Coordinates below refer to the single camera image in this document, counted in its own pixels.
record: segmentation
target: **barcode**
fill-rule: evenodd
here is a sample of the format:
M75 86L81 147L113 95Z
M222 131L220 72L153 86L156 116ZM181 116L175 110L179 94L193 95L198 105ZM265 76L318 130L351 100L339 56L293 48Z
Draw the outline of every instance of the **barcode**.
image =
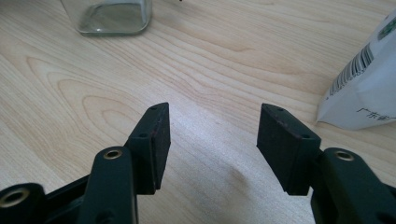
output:
M343 89L348 81L352 80L354 77L360 76L366 68L373 61L374 56L370 50L370 43L367 44L361 52L359 52L353 59L350 61L344 70L338 75L337 79L334 81L332 86L330 87L330 95L336 94L338 91Z

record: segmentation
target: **screw hole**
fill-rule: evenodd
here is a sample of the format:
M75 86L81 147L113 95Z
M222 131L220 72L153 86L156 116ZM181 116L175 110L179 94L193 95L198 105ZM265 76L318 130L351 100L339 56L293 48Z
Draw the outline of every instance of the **screw hole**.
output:
M15 189L0 199L0 207L7 208L23 202L29 196L29 189Z
M355 158L351 154L349 154L347 152L344 152L344 151L336 151L335 152L335 156L338 159L343 160L343 161L353 161L353 160L355 160Z
M110 150L103 156L107 160L114 160L122 155L122 151L119 149Z

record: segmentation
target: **wood grain surface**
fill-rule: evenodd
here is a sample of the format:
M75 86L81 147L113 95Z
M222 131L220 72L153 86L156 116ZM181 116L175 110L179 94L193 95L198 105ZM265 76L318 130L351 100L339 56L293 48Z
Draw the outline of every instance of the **wood grain surface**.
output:
M46 192L123 145L169 102L163 187L141 223L314 223L310 196L283 192L255 147L261 103L289 110L322 148L360 154L396 186L396 123L315 123L321 95L396 8L394 0L153 0L142 35L84 37L60 1L0 0L0 189Z

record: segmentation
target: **plastic bag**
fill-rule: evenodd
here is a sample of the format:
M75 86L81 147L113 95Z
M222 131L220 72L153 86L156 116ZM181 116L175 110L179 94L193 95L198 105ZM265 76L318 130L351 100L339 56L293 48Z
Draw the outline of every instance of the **plastic bag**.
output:
M358 130L396 121L396 10L324 94L317 121Z

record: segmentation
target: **black plastic part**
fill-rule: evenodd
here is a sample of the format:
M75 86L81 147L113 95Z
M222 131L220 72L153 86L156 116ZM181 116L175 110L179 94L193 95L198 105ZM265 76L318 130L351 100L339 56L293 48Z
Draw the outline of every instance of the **black plastic part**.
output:
M394 197L360 156L333 147L324 151L318 164L337 210L336 223L396 223Z
M389 185L387 185L387 187L388 187L390 193L393 195L393 197L396 200L396 188L394 188L393 186L389 186Z
M150 107L125 143L134 156L137 194L160 189L170 141L169 104Z
M131 152L126 147L104 149L93 162L77 223L137 222Z
M311 207L317 224L337 223L337 208L327 188L315 190L312 193Z
M79 207L84 200L89 176L86 175L47 195L47 224L76 223Z
M308 193L308 171L319 146L320 138L287 110L262 104L257 147L289 195Z
M35 183L14 185L0 191L1 224L36 224L46 217L43 188Z

